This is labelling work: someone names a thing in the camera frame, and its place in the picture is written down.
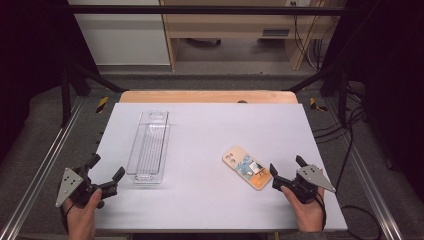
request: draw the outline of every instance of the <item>illustrated phone case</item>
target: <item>illustrated phone case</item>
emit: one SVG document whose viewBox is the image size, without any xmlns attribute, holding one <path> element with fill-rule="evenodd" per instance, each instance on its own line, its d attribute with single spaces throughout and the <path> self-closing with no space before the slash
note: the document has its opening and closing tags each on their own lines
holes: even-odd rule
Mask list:
<svg viewBox="0 0 424 240">
<path fill-rule="evenodd" d="M 272 178 L 268 169 L 239 146 L 228 150 L 222 160 L 256 190 L 261 190 Z"/>
</svg>

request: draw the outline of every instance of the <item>white cabinet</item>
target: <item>white cabinet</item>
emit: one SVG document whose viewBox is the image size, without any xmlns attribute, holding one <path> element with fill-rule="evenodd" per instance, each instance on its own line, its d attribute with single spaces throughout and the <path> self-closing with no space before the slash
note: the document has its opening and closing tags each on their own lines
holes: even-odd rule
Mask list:
<svg viewBox="0 0 424 240">
<path fill-rule="evenodd" d="M 71 5 L 159 5 L 157 0 L 69 0 Z M 169 65 L 159 14 L 75 14 L 97 65 Z"/>
</svg>

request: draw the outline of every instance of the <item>silver bracket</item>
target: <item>silver bracket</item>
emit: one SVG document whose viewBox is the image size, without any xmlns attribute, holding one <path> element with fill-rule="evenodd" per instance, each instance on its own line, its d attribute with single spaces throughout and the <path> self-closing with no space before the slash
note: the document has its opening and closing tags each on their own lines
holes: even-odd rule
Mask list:
<svg viewBox="0 0 424 240">
<path fill-rule="evenodd" d="M 65 168 L 62 183 L 60 184 L 59 193 L 57 195 L 56 207 L 62 206 L 65 200 L 81 185 L 82 178 L 70 168 Z"/>
<path fill-rule="evenodd" d="M 297 173 L 309 183 L 327 189 L 330 192 L 336 192 L 336 189 L 328 181 L 328 179 L 321 173 L 319 168 L 315 165 L 308 165 L 297 170 Z"/>
</svg>

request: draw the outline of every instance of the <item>clear plastic container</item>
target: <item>clear plastic container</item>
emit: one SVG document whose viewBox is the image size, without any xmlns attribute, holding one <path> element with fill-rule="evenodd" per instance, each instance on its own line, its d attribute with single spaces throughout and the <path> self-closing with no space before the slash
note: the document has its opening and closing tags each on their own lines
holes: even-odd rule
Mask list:
<svg viewBox="0 0 424 240">
<path fill-rule="evenodd" d="M 169 128 L 167 111 L 141 113 L 126 169 L 135 184 L 162 183 Z"/>
</svg>

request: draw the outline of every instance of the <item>yellow and black hazard tape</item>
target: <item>yellow and black hazard tape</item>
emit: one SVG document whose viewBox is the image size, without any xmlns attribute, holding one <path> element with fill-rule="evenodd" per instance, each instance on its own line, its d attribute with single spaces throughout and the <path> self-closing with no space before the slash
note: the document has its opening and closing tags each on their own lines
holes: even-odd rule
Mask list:
<svg viewBox="0 0 424 240">
<path fill-rule="evenodd" d="M 314 98 L 311 98 L 311 109 L 320 110 L 322 112 L 328 111 L 328 109 L 326 107 L 318 107 L 317 104 L 315 103 Z"/>
<path fill-rule="evenodd" d="M 99 102 L 99 106 L 97 107 L 96 113 L 101 113 L 103 111 L 103 108 L 106 105 L 108 97 L 102 97 Z"/>
</svg>

